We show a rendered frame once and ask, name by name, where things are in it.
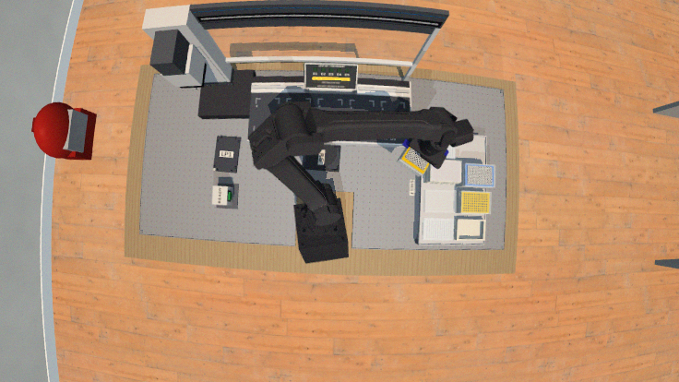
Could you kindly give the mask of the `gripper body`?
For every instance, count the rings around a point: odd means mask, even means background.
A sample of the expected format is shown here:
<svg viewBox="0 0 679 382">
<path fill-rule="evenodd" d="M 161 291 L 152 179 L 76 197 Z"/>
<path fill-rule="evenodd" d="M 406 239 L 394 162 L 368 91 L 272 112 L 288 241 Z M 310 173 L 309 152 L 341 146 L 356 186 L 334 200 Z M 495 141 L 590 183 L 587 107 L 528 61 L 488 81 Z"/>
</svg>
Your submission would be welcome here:
<svg viewBox="0 0 679 382">
<path fill-rule="evenodd" d="M 439 153 L 433 153 L 429 151 L 426 146 L 425 146 L 425 141 L 419 140 L 419 139 L 413 139 L 411 140 L 410 138 L 406 138 L 410 141 L 409 147 L 412 149 L 416 150 L 418 153 L 420 153 L 420 157 L 432 164 L 436 169 L 440 169 L 442 166 L 443 162 L 445 161 L 446 157 L 444 154 L 447 151 L 447 149 L 439 152 Z M 443 157 L 443 158 L 442 158 Z"/>
</svg>

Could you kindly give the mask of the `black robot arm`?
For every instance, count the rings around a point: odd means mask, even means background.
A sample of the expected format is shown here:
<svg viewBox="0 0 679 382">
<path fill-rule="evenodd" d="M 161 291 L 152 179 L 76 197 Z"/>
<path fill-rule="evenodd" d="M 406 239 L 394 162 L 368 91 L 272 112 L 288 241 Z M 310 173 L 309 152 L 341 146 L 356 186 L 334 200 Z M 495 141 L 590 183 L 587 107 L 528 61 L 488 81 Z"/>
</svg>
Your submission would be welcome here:
<svg viewBox="0 0 679 382">
<path fill-rule="evenodd" d="M 284 102 L 248 137 L 254 166 L 266 167 L 308 207 L 302 210 L 303 236 L 338 234 L 341 216 L 331 185 L 316 181 L 293 156 L 318 155 L 324 143 L 334 141 L 415 138 L 428 140 L 425 146 L 433 153 L 473 141 L 468 119 L 456 121 L 444 107 L 413 112 L 310 108 L 309 101 Z"/>
</svg>

